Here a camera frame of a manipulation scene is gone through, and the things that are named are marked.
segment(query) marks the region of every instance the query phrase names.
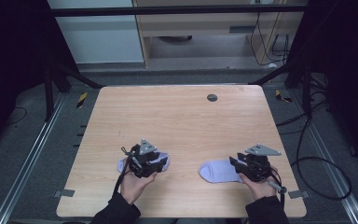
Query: white panel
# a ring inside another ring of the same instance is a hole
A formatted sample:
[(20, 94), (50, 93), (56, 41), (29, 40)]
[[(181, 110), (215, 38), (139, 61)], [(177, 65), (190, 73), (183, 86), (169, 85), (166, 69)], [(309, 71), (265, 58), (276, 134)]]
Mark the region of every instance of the white panel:
[[(51, 8), (132, 7), (131, 0), (48, 0)], [(143, 62), (134, 16), (57, 18), (76, 63)]]

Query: black sleeve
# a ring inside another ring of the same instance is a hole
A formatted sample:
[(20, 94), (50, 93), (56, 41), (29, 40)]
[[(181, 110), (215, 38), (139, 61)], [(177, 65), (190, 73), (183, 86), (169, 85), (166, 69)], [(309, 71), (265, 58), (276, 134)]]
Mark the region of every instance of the black sleeve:
[(135, 205), (129, 205), (121, 194), (116, 193), (90, 224), (131, 224), (140, 215), (141, 212)]
[(250, 224), (289, 223), (280, 201), (276, 196), (261, 198), (246, 205)]

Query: hand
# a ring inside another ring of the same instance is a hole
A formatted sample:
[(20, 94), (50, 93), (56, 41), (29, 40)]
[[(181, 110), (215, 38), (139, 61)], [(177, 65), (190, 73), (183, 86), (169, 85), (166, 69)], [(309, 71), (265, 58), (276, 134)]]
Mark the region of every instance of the hand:
[(153, 182), (156, 178), (157, 172), (150, 175), (148, 178), (139, 178), (133, 172), (128, 172), (124, 175), (121, 182), (120, 193), (128, 204), (133, 204), (141, 196), (142, 192), (148, 184)]
[[(273, 172), (278, 172), (277, 168), (273, 166), (271, 166), (271, 168), (273, 169)], [(264, 197), (270, 197), (277, 194), (277, 190), (269, 184), (269, 181), (275, 182), (272, 176), (270, 176), (269, 178), (267, 178), (267, 180), (263, 182), (253, 182), (244, 174), (240, 174), (240, 179), (245, 185), (249, 187), (255, 201)]]

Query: folded sock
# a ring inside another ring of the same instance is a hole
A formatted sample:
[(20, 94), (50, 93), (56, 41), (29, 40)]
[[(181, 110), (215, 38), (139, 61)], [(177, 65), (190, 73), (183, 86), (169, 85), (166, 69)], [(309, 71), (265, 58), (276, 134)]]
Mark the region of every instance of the folded sock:
[(241, 182), (240, 176), (235, 172), (235, 167), (229, 159), (221, 161), (207, 161), (199, 169), (199, 173), (210, 183)]
[[(158, 158), (155, 159), (155, 160), (153, 160), (153, 161), (151, 161), (150, 163), (158, 162), (158, 161), (160, 161), (160, 160), (162, 160), (162, 159), (164, 159), (164, 158), (168, 158), (168, 159), (167, 159), (167, 162), (166, 162), (165, 165), (162, 167), (162, 171), (161, 171), (161, 172), (166, 171), (167, 168), (168, 168), (168, 165), (170, 164), (170, 157), (168, 156), (168, 153), (160, 152), (160, 151), (158, 151), (158, 150), (156, 150), (155, 152), (159, 152)], [(121, 173), (121, 171), (123, 170), (124, 160), (125, 160), (125, 159), (126, 159), (126, 158), (123, 158), (123, 159), (121, 159), (120, 161), (118, 161), (117, 169), (118, 169), (118, 171), (119, 171), (120, 173)]]

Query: table top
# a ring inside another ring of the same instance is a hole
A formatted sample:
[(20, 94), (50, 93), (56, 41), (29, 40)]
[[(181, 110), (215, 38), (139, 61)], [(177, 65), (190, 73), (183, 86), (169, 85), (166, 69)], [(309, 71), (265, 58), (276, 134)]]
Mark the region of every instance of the table top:
[[(209, 94), (217, 101), (210, 102)], [(297, 190), (292, 169), (261, 87), (251, 85), (125, 86), (102, 88), (65, 189), (60, 217), (93, 217), (107, 206), (119, 172), (117, 162), (144, 138), (170, 155), (135, 203), (142, 217), (247, 217), (250, 190), (238, 182), (208, 183), (206, 161), (236, 158), (257, 143), (282, 153), (268, 157), (282, 183)], [(285, 212), (303, 217), (302, 199), (286, 195)]]

